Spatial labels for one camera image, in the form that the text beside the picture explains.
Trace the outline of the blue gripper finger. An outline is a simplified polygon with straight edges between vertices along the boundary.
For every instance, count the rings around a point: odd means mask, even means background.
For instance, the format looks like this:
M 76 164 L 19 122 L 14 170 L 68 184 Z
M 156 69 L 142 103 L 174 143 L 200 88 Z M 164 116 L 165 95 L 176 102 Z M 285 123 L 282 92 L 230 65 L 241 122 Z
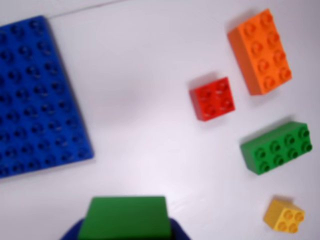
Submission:
M 84 218 L 77 221 L 62 237 L 60 240 L 78 240 L 78 235 L 81 230 Z
M 171 230 L 171 240 L 191 240 L 191 238 L 187 235 L 187 233 L 175 219 L 170 218 L 169 221 Z

